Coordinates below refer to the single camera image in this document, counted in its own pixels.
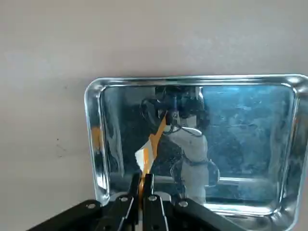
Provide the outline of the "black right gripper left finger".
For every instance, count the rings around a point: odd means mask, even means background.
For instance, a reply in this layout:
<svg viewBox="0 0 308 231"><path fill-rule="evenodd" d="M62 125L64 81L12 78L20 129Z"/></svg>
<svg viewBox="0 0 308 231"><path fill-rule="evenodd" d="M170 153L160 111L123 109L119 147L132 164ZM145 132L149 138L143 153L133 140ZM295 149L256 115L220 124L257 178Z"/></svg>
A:
<svg viewBox="0 0 308 231"><path fill-rule="evenodd" d="M129 190L102 205L86 200L30 228L31 231L125 231L134 229L141 175L133 175Z"/></svg>

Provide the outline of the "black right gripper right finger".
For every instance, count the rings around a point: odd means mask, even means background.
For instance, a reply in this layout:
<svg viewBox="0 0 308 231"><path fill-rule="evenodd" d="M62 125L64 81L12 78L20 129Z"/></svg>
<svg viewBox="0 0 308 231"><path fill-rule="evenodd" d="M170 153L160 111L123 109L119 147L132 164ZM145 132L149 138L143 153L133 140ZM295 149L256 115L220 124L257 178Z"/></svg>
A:
<svg viewBox="0 0 308 231"><path fill-rule="evenodd" d="M143 183L143 229L145 231L239 231L241 227L186 198L172 203L153 191L154 175Z"/></svg>

